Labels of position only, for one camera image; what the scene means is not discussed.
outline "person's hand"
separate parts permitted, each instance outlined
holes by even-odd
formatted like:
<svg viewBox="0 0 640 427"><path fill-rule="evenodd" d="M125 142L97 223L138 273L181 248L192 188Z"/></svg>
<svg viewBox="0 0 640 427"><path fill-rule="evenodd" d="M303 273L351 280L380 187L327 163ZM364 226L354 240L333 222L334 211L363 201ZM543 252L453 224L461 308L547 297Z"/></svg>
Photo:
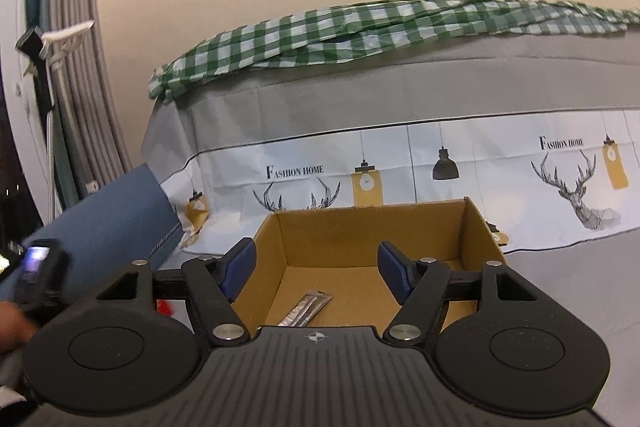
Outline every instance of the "person's hand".
<svg viewBox="0 0 640 427"><path fill-rule="evenodd" d="M27 343L38 327L24 316L15 303L0 302L0 353Z"/></svg>

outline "deer head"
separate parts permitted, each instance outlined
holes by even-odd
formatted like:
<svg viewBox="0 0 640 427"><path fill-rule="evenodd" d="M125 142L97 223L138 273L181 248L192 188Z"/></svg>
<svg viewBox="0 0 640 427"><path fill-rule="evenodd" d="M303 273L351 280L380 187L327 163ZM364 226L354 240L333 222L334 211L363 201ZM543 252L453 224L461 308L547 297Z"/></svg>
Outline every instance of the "deer head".
<svg viewBox="0 0 640 427"><path fill-rule="evenodd" d="M591 177L593 176L593 173L596 171L596 156L595 155L593 156L593 164L592 164L587 158L587 156L584 155L584 152L582 152L582 150L580 150L580 154L582 154L583 158L587 160L587 170L583 172L582 168L578 165L579 176L575 182L574 191L569 191L569 189L566 187L566 184L558 177L558 167L554 168L553 179L551 178L549 173L546 171L545 163L546 163L546 159L549 156L549 153L546 153L545 159L542 160L542 163L540 164L540 171L538 171L538 169L536 169L536 166L533 164L533 162L531 162L531 166L533 167L533 170L538 175L538 178L540 178L547 185L551 185L552 187L557 188L558 194L560 194L565 200L568 200L571 203L572 207L574 208L578 208L582 206L582 198L587 193L587 187L585 187L584 184L587 181L589 181L589 179L591 179Z"/></svg>
<svg viewBox="0 0 640 427"><path fill-rule="evenodd" d="M318 200L316 200L315 194L311 193L311 204L307 208L328 208L334 203L335 198L338 197L338 193L340 192L340 182L338 182L338 186L335 188L335 193L331 194L331 189L327 186L327 184L324 183L320 178L316 178L316 179L320 182L322 187L324 187L324 198L320 198L320 203L318 204ZM265 190L264 194L262 195L262 198L260 198L260 196L258 196L258 194L256 194L254 190L255 199L258 201L258 203L261 204L261 206L263 206L266 210L270 212L287 210L286 207L282 205L282 195L278 198L277 205L273 203L273 201L271 201L271 198L269 196L269 191L271 190L271 187L273 187L273 182L271 182L271 184L267 187L267 190Z"/></svg>

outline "green checkered cloth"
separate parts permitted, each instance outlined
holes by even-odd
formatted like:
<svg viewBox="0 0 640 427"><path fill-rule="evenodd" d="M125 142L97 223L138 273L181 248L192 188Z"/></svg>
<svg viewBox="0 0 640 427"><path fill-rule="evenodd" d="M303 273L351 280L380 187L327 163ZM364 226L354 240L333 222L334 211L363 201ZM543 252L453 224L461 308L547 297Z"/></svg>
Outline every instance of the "green checkered cloth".
<svg viewBox="0 0 640 427"><path fill-rule="evenodd" d="M217 76L246 68L340 64L460 36L504 33L606 36L640 26L640 9L577 2L398 0L311 10L220 33L149 81L149 97L173 100Z"/></svg>

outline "ridged black surface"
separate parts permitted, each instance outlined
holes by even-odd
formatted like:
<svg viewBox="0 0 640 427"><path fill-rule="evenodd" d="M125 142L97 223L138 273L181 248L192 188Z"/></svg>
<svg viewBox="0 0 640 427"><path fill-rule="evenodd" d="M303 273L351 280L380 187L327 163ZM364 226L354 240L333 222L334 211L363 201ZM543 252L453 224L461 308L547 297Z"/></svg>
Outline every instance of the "ridged black surface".
<svg viewBox="0 0 640 427"><path fill-rule="evenodd" d="M213 352L180 393L149 409L88 418L41 407L24 427L603 427L588 411L510 419L451 393L423 355L373 330L262 328L252 343Z"/></svg>

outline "black pendant lamp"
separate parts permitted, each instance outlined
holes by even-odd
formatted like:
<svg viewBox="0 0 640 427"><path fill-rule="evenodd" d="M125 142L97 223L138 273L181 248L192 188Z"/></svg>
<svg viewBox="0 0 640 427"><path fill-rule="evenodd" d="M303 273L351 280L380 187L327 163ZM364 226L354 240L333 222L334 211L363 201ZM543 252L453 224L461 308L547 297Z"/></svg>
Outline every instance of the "black pendant lamp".
<svg viewBox="0 0 640 427"><path fill-rule="evenodd" d="M440 128L440 143L442 148L438 151L438 156L440 158L436 162L436 165L433 166L433 179L455 180L460 178L458 166L451 158L449 158L449 150L444 148L444 142L442 140L442 124L440 122L438 122L438 127Z"/></svg>

